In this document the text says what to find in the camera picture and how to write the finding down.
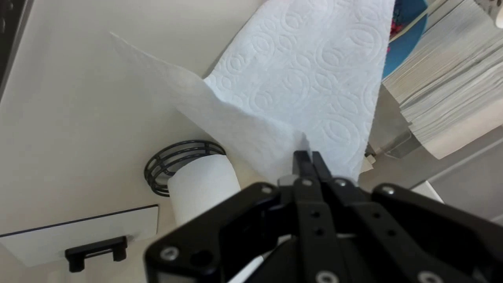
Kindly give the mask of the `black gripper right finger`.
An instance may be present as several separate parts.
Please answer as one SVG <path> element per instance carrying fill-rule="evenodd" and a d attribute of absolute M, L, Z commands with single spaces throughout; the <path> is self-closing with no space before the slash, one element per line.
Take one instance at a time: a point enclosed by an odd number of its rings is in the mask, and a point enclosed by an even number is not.
<path fill-rule="evenodd" d="M 314 178 L 320 183 L 331 183 L 333 177 L 331 172 L 328 170 L 322 155 L 318 151 L 312 153 L 312 172 L 314 172 Z"/>

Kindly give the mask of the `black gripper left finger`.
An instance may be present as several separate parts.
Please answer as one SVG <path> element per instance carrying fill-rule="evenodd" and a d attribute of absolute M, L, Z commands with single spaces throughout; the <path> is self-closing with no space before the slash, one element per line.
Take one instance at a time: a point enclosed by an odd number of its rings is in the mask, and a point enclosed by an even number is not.
<path fill-rule="evenodd" d="M 293 173 L 298 177 L 303 188 L 311 188 L 312 164 L 306 151 L 293 153 Z"/>

